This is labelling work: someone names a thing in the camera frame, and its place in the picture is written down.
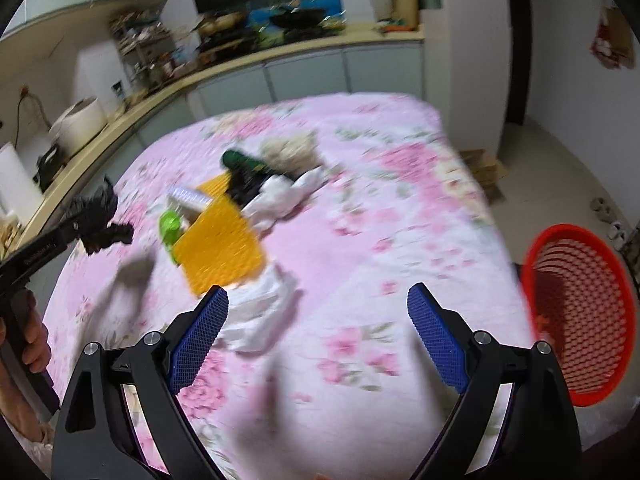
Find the table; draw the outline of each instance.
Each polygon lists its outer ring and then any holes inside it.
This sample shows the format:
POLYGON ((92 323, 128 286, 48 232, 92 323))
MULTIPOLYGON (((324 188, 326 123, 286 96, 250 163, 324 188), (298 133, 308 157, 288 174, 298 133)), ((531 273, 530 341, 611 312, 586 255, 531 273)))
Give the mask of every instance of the table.
MULTIPOLYGON (((76 248, 51 298, 61 398, 85 343, 131 345, 196 305, 158 236, 169 186, 221 173, 226 149, 258 153, 267 136, 315 132, 329 181, 262 240, 298 279, 287 326, 262 354, 213 347, 178 399, 228 478, 409 478, 456 400, 407 316, 409 287, 424 282, 501 343, 534 341, 482 192, 441 130, 415 98, 334 94, 223 114, 155 142, 116 185, 115 220, 132 222, 133 244, 90 258, 76 248)), ((502 390, 475 466, 507 400, 502 390)), ((127 402, 147 459, 162 467, 134 391, 127 402)))

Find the yellow cloth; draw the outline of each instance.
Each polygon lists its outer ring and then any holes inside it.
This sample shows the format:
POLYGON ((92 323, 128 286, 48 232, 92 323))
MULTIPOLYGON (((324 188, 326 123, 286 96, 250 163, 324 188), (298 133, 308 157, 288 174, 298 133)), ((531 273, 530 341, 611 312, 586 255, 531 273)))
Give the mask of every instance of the yellow cloth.
POLYGON ((231 181, 231 173, 225 171, 225 173, 220 174, 216 178, 212 178, 211 180, 207 180, 204 184, 200 184, 197 189, 212 198, 218 198, 229 188, 229 181, 231 181))
POLYGON ((258 239, 224 193, 175 243, 173 252, 198 296, 213 285, 238 282, 264 267, 258 239))

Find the red laundry basket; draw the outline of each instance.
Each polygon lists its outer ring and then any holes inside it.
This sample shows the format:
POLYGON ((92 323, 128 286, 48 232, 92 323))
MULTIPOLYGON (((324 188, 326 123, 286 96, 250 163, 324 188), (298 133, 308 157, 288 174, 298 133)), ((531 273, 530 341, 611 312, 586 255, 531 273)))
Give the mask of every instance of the red laundry basket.
POLYGON ((533 243, 520 277, 537 337, 553 347, 572 403, 600 402, 622 380, 634 345, 626 270, 596 235, 558 224, 533 243))

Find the screw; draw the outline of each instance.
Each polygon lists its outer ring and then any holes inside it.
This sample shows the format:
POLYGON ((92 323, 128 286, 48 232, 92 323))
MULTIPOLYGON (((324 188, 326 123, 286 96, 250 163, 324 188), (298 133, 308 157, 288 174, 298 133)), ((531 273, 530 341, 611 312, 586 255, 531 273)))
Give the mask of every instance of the screw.
POLYGON ((143 341, 145 342, 145 345, 153 346, 158 341, 160 341, 160 336, 161 333, 159 332, 149 332, 147 335, 145 335, 143 341))
POLYGON ((480 330, 474 334, 474 339, 478 344, 488 345, 491 342, 491 335, 484 330, 480 330))
POLYGON ((551 354, 551 345, 546 341, 538 341, 536 343, 536 349, 541 354, 551 354))
POLYGON ((93 355, 98 351, 98 343, 89 343, 84 347, 84 353, 87 355, 93 355))

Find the kitchen counter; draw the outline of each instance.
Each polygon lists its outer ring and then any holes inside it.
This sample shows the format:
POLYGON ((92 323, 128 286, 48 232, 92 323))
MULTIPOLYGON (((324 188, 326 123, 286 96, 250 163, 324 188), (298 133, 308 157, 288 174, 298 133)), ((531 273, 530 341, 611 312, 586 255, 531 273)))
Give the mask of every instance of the kitchen counter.
POLYGON ((231 72, 265 60, 290 56, 292 54, 348 45, 421 40, 424 40, 423 30, 417 32, 392 32, 383 35, 376 30, 372 30, 369 23, 353 24, 348 25, 347 29, 338 36, 302 41, 261 50, 248 54, 247 56, 223 62, 211 68, 203 69, 172 83, 137 104, 113 123, 108 124, 94 140, 71 159, 49 189, 46 190, 44 193, 44 202, 10 249, 16 250, 36 237, 42 231, 50 216, 53 215, 60 203, 72 190, 73 186, 75 186, 76 182, 82 178, 85 172, 89 170, 105 150, 110 148, 115 142, 121 139, 121 137, 126 136, 127 132, 130 132, 133 126, 145 119, 156 110, 156 108, 161 107, 165 102, 177 97, 181 92, 194 88, 197 84, 225 72, 231 72))

